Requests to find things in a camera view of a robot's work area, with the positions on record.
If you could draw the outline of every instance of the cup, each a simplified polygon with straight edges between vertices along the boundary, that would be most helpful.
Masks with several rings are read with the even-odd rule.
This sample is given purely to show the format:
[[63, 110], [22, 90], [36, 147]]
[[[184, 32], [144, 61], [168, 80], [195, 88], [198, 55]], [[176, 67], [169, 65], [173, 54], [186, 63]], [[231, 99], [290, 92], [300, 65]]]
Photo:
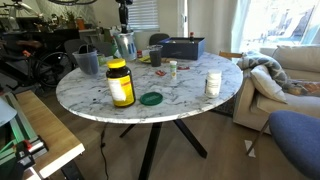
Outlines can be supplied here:
[[98, 57], [99, 66], [103, 66], [106, 64], [107, 60], [104, 54], [98, 54], [97, 57]]
[[137, 49], [134, 44], [133, 32], [129, 33], [113, 33], [115, 40], [117, 42], [118, 50], [121, 57], [126, 61], [132, 61], [137, 59]]
[[151, 66], [152, 67], [159, 67], [161, 66], [161, 45], [152, 45], [148, 46], [149, 49], [149, 55], [151, 60]]
[[97, 57], [97, 51], [90, 53], [79, 54], [78, 52], [72, 53], [76, 59], [78, 66], [85, 76], [90, 78], [96, 78], [99, 75], [99, 63]]

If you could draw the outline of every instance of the stand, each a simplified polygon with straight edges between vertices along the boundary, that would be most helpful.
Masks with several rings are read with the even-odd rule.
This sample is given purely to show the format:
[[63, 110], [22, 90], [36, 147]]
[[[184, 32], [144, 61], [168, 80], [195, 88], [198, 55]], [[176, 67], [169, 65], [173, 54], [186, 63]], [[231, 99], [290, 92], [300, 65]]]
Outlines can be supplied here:
[[[199, 155], [203, 158], [207, 158], [207, 151], [203, 148], [200, 142], [196, 139], [196, 137], [192, 134], [189, 128], [183, 123], [181, 119], [177, 119], [173, 121], [175, 125], [179, 128], [179, 130], [183, 133], [183, 135], [188, 139], [188, 141], [192, 144], [192, 146], [196, 149]], [[120, 137], [124, 137], [135, 125], [131, 124], [121, 135]], [[144, 154], [142, 166], [140, 169], [139, 180], [148, 179], [151, 165], [154, 157], [154, 153], [157, 148], [157, 143], [161, 131], [162, 122], [153, 123], [152, 130], [149, 136], [149, 141], [147, 144], [147, 148]]]

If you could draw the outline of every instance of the round table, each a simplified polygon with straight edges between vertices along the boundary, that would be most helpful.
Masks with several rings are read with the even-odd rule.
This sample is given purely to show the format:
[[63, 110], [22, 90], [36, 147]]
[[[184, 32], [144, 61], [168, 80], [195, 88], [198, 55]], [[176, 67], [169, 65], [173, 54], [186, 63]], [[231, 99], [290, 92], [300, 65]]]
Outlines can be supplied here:
[[[148, 179], [162, 122], [173, 121], [203, 158], [207, 151], [181, 120], [222, 104], [234, 96], [242, 84], [242, 71], [230, 60], [215, 54], [204, 53], [197, 61], [177, 59], [177, 66], [189, 67], [177, 70], [177, 78], [170, 75], [170, 63], [160, 67], [138, 60], [127, 62], [132, 71], [132, 80], [136, 102], [127, 108], [113, 105], [111, 92], [107, 86], [105, 72], [100, 67], [99, 77], [90, 79], [79, 68], [66, 75], [58, 84], [56, 94], [60, 104], [70, 112], [81, 117], [103, 122], [131, 124], [120, 136], [123, 137], [134, 124], [153, 123], [139, 179]], [[204, 94], [205, 80], [209, 69], [222, 71], [220, 94], [217, 98], [208, 98]], [[159, 76], [155, 72], [167, 72]], [[163, 95], [163, 101], [155, 106], [145, 106], [139, 98], [148, 92]]]

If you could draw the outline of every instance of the wooden floor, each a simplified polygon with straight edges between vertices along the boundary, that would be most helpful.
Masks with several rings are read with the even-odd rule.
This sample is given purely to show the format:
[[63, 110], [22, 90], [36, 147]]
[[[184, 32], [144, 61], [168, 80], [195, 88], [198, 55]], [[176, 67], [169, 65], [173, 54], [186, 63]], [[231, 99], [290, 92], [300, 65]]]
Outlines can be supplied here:
[[[86, 151], [75, 159], [88, 180], [105, 180], [100, 153], [100, 132], [104, 123], [80, 118], [66, 111], [50, 93], [40, 99], [79, 138]], [[264, 135], [255, 148], [257, 158], [245, 155], [244, 140], [253, 140], [257, 131], [234, 124], [232, 119], [205, 112], [183, 119], [208, 151], [201, 158], [173, 122], [160, 133], [150, 180], [277, 180], [306, 179], [281, 154], [271, 136]], [[137, 125], [124, 138], [128, 125], [107, 124], [103, 152], [110, 180], [138, 179], [151, 124]], [[64, 179], [61, 171], [50, 179]]]

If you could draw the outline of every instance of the white couch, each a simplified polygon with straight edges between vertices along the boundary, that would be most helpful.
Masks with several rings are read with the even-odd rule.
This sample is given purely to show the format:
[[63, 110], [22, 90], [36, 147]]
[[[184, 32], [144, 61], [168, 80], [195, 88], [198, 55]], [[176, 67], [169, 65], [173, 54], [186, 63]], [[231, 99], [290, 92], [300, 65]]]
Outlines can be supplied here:
[[[277, 60], [291, 79], [320, 82], [320, 46], [279, 46], [274, 51], [260, 52], [268, 52], [266, 55]], [[257, 91], [250, 71], [243, 70], [244, 79], [237, 95], [233, 122], [260, 130], [269, 114], [276, 110], [293, 110], [320, 118], [319, 97], [285, 93], [287, 103], [269, 99]]]

